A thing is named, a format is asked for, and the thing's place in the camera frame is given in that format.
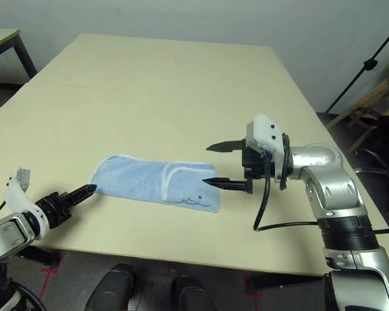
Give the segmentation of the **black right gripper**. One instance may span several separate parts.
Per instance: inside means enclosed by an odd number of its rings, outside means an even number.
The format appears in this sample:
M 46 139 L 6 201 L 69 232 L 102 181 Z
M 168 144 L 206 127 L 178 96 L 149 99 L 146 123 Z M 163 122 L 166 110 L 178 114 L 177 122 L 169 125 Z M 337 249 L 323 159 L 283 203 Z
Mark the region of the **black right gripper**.
M 212 152 L 233 152 L 242 150 L 242 166 L 244 168 L 244 181 L 235 181 L 230 178 L 207 178 L 204 183 L 223 190 L 243 191 L 248 194 L 253 193 L 253 180 L 274 177 L 274 163 L 272 154 L 267 151 L 257 152 L 246 145 L 246 139 L 237 141 L 223 141 L 215 143 L 206 148 Z

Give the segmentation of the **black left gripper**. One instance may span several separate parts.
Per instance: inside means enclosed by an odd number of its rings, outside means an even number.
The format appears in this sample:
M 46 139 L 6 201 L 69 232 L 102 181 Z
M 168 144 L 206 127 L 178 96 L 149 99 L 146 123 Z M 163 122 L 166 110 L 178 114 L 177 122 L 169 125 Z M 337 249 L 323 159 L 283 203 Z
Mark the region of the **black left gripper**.
M 53 192 L 35 204 L 44 212 L 49 228 L 54 229 L 72 217 L 72 206 L 76 206 L 92 196 L 96 189 L 95 184 L 87 184 L 70 193 Z

